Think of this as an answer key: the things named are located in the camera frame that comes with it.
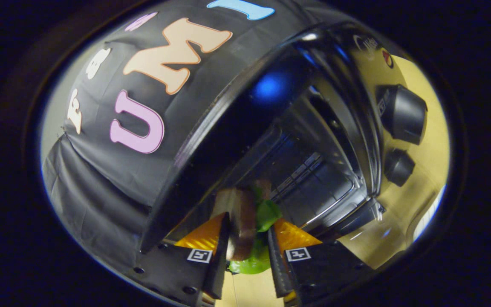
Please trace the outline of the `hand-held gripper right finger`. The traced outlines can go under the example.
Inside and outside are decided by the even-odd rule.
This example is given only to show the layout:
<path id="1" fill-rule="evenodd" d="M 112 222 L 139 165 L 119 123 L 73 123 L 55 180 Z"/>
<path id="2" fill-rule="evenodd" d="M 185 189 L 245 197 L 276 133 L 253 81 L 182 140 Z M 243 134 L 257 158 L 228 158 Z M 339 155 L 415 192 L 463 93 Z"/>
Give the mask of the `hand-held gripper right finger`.
<path id="1" fill-rule="evenodd" d="M 284 218 L 268 230 L 275 293 L 285 303 L 329 303 L 374 270 L 339 241 L 322 243 Z"/>

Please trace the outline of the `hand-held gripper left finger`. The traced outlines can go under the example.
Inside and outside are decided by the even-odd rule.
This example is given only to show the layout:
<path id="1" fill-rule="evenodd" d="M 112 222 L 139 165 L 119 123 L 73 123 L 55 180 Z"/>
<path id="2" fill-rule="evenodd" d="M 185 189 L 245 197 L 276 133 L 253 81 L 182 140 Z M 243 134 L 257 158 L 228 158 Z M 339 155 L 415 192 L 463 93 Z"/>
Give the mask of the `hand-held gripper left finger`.
<path id="1" fill-rule="evenodd" d="M 202 225 L 215 239 L 214 247 L 181 247 L 160 243 L 140 253 L 128 277 L 150 295 L 171 305 L 206 305 L 203 295 L 221 299 L 226 250 L 231 229 L 228 212 Z"/>

